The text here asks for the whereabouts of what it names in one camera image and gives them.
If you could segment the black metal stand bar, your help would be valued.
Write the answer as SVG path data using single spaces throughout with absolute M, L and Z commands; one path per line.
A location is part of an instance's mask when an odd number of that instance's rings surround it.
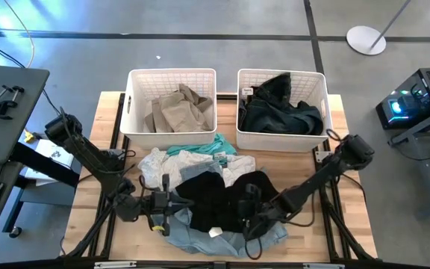
M 430 117 L 402 132 L 401 134 L 392 136 L 392 138 L 390 138 L 387 143 L 389 146 L 394 147 L 401 143 L 408 142 L 411 138 L 414 138 L 419 133 L 427 131 L 430 131 Z

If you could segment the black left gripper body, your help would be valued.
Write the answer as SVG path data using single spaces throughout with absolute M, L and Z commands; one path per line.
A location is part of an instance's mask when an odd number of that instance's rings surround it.
M 146 184 L 145 177 L 140 176 L 140 185 L 143 191 L 148 190 L 151 193 L 148 196 L 144 196 L 141 199 L 142 202 L 142 213 L 147 218 L 149 228 L 152 231 L 160 232 L 163 236 L 169 236 L 170 226 L 168 221 L 168 209 L 169 209 L 169 174 L 162 175 L 162 188 L 150 188 Z M 161 215 L 162 224 L 156 225 L 152 215 Z

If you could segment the black aluminium table frame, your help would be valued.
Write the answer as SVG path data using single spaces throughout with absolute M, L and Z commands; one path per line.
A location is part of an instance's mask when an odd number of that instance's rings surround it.
M 129 149 L 126 161 L 129 171 L 126 177 L 138 184 L 140 170 L 136 164 L 147 155 L 119 130 L 125 95 L 122 92 L 103 92 L 100 95 L 90 141 L 100 149 Z M 78 184 L 73 200 L 69 222 L 61 252 L 68 254 L 87 234 L 98 213 L 104 208 L 99 183 L 87 170 L 81 171 L 83 181 Z M 330 202 L 341 209 L 344 223 L 356 241 L 372 257 L 377 256 L 364 194 L 358 187 L 358 172 L 348 171 L 337 187 L 327 189 Z M 166 242 L 164 237 L 149 229 L 146 217 L 129 223 L 120 219 L 106 220 L 93 244 L 84 252 L 85 257 L 104 256 L 112 261 L 136 261 L 137 266 L 162 264 L 169 267 L 183 267 L 210 262 L 272 268 L 276 264 L 293 266 L 296 263 L 329 262 L 332 254 L 340 258 L 354 259 L 353 250 L 345 251 L 346 239 L 342 238 L 333 220 L 324 216 L 324 206 L 319 197 L 309 199 L 302 211 L 286 225 L 288 237 L 280 244 L 265 250 L 254 261 L 232 256 L 207 256 L 189 254 Z

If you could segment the light blue denim garment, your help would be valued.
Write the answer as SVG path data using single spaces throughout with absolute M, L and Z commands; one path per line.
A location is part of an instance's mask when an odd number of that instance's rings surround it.
M 245 258 L 259 250 L 267 250 L 280 244 L 287 238 L 287 230 L 280 223 L 264 235 L 251 241 L 246 241 L 243 233 L 224 231 L 213 227 L 208 232 L 190 228 L 191 217 L 169 218 L 170 235 L 165 240 L 171 245 L 190 253 L 203 253 L 208 256 L 233 256 Z

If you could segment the white plastic laundry basket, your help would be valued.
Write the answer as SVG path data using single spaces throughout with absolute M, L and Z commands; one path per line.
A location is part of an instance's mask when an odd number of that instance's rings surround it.
M 145 117 L 152 111 L 152 100 L 188 86 L 213 104 L 205 113 L 209 116 L 206 132 L 154 133 L 147 129 Z M 171 146 L 201 145 L 214 141 L 216 123 L 216 71 L 211 68 L 133 69 L 123 102 L 120 131 L 141 149 L 167 149 Z
M 316 107 L 324 122 L 320 135 L 269 134 L 243 132 L 239 130 L 239 112 L 237 111 L 237 146 L 241 149 L 265 150 L 279 152 L 310 152 L 314 147 L 328 139 L 327 131 L 332 128 L 328 91 L 325 76 L 319 72 L 304 72 L 278 69 L 241 69 L 237 74 L 237 107 L 253 94 L 252 86 L 259 86 L 265 81 L 282 73 L 291 76 L 290 104 L 307 102 Z

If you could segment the dark green sweatshirt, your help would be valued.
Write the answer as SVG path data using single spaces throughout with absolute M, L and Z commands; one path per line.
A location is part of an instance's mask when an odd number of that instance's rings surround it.
M 323 133 L 324 122 L 316 107 L 304 101 L 296 106 L 290 104 L 290 73 L 282 73 L 251 89 L 253 94 L 239 105 L 239 130 L 282 135 Z

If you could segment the beige shorts black waistband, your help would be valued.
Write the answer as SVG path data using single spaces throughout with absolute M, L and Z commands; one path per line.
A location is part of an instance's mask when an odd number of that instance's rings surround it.
M 172 93 L 149 102 L 144 118 L 145 130 L 150 133 L 185 133 L 213 131 L 211 97 L 200 96 L 185 84 Z

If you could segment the dark grey desk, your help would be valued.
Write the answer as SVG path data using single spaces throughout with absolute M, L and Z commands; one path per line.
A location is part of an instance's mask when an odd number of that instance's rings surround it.
M 24 89 L 14 101 L 16 107 L 8 108 L 7 119 L 0 118 L 0 164 L 6 162 L 18 142 L 19 136 L 33 111 L 49 77 L 45 69 L 0 67 L 0 93 L 4 87 Z

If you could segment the silver metal bracket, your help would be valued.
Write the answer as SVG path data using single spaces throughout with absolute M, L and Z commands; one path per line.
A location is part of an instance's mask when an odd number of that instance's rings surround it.
M 106 261 L 96 262 L 93 266 L 93 269 L 129 269 L 136 267 L 136 261 Z
M 345 269 L 345 265 L 332 263 L 303 263 L 302 269 Z

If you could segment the teal garment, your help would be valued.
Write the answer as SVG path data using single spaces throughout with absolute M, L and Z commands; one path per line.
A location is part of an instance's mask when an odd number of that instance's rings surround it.
M 214 155 L 215 153 L 225 152 L 227 155 L 236 155 L 237 150 L 225 139 L 225 137 L 216 133 L 214 141 L 203 145 L 186 145 L 186 146 L 171 146 L 166 151 L 167 155 L 178 155 L 180 151 L 188 151 L 204 155 Z

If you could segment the black garment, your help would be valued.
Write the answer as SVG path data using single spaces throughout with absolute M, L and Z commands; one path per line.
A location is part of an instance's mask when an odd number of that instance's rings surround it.
M 239 215 L 239 201 L 247 198 L 246 186 L 254 185 L 260 191 L 260 202 L 268 202 L 278 191 L 262 171 L 239 176 L 233 185 L 227 187 L 220 174 L 203 172 L 188 179 L 175 188 L 177 194 L 192 200 L 190 228 L 208 232 L 213 227 L 224 231 L 241 233 L 242 217 Z

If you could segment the white printed box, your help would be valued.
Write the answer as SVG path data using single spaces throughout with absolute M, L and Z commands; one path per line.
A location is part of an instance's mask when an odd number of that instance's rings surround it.
M 50 158 L 65 168 L 70 170 L 72 169 L 71 166 L 74 156 L 69 154 L 63 147 L 52 143 L 50 140 L 39 140 L 35 151 L 47 158 Z M 47 176 L 46 174 L 42 174 L 41 172 L 33 170 L 32 168 L 28 168 L 26 170 L 25 178 L 35 180 L 35 185 L 37 187 L 56 182 L 55 179 Z

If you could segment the black desk leg frame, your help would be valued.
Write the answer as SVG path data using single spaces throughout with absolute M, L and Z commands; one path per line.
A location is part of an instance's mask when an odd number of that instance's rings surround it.
M 71 170 L 70 167 L 67 168 L 62 164 L 58 164 L 23 143 L 16 143 L 10 155 L 10 161 L 19 162 L 28 168 L 32 168 L 37 172 L 42 172 L 56 181 L 73 188 L 78 184 L 79 174 Z M 2 232 L 7 233 L 10 238 L 17 238 L 22 233 L 22 229 L 16 226 L 15 222 L 25 203 L 21 201 L 21 197 L 28 184 L 29 180 L 18 174 L 14 186 L 19 188 L 19 193 L 16 196 L 16 200 L 2 229 Z

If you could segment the black computer tower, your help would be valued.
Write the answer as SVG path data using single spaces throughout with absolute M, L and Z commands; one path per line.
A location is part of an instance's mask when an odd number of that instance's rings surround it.
M 381 127 L 408 129 L 430 117 L 430 68 L 420 68 L 376 106 Z

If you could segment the white waffle knit garment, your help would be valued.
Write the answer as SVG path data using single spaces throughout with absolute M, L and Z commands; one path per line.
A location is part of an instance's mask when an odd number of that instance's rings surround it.
M 249 155 L 225 155 L 219 157 L 181 150 L 177 155 L 169 156 L 158 148 L 152 151 L 137 165 L 150 188 L 162 188 L 162 177 L 169 175 L 169 189 L 173 190 L 181 183 L 204 172 L 217 173 L 225 186 L 231 186 L 243 174 L 255 171 L 255 158 Z

